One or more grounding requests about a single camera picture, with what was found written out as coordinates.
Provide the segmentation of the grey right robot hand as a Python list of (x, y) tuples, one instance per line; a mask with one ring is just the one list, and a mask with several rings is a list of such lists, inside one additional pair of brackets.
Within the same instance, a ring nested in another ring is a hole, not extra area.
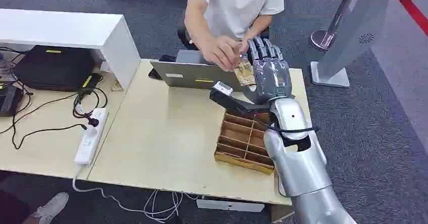
[(293, 98), (289, 65), (280, 48), (258, 36), (247, 40), (247, 53), (253, 68), (254, 86), (245, 86), (244, 95), (255, 104), (286, 97)]

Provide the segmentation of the person's left hand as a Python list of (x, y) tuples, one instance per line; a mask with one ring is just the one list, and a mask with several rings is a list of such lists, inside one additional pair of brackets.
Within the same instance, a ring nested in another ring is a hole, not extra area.
[(240, 47), (239, 47), (239, 53), (240, 54), (247, 54), (249, 50), (249, 41), (251, 38), (243, 37), (240, 39)]

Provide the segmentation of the person's right hand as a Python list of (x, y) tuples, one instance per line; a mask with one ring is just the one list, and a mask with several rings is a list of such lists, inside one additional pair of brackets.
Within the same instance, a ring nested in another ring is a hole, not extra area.
[(198, 48), (207, 62), (214, 63), (223, 71), (231, 72), (238, 66), (240, 42), (227, 36), (208, 38)]

